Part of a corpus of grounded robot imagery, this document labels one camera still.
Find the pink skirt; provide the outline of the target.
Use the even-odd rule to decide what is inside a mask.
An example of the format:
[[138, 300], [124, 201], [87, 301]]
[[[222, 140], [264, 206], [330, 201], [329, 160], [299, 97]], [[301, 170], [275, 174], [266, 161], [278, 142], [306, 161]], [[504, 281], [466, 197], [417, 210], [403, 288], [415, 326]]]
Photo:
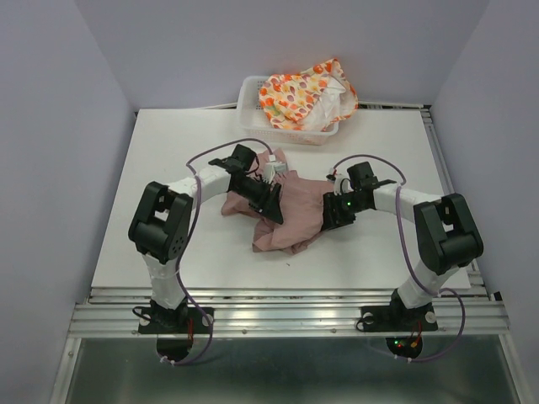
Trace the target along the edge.
[[280, 208], [284, 223], [269, 221], [248, 206], [248, 201], [233, 192], [227, 194], [221, 208], [223, 216], [246, 215], [256, 219], [252, 249], [255, 253], [283, 251], [298, 254], [321, 236], [323, 196], [334, 191], [327, 180], [301, 178], [297, 171], [286, 169], [276, 175], [282, 185]]

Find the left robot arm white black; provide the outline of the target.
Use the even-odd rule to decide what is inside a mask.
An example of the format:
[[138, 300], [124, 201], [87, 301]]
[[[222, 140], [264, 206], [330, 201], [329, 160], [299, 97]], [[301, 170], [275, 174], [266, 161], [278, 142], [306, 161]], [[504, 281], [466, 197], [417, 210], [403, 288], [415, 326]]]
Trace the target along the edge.
[[200, 207], [208, 199], [233, 192], [263, 218], [283, 224], [278, 175], [286, 163], [274, 153], [261, 163], [252, 149], [238, 144], [231, 156], [209, 161], [207, 167], [171, 184], [150, 182], [131, 221], [128, 237], [147, 266], [152, 297], [147, 307], [133, 310], [143, 334], [185, 332], [196, 310], [181, 286], [179, 260], [189, 244]]

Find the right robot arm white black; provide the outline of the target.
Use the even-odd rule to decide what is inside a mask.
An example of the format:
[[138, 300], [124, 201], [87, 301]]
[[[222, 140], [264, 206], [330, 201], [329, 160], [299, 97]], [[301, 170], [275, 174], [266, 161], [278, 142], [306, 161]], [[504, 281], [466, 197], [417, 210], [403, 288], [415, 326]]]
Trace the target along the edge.
[[461, 194], [435, 195], [406, 189], [403, 182], [380, 180], [368, 162], [332, 170], [333, 190], [323, 196], [323, 230], [355, 222], [367, 210], [395, 215], [409, 277], [385, 306], [363, 306], [356, 326], [362, 332], [437, 330], [433, 299], [448, 289], [446, 281], [483, 254], [479, 234]]

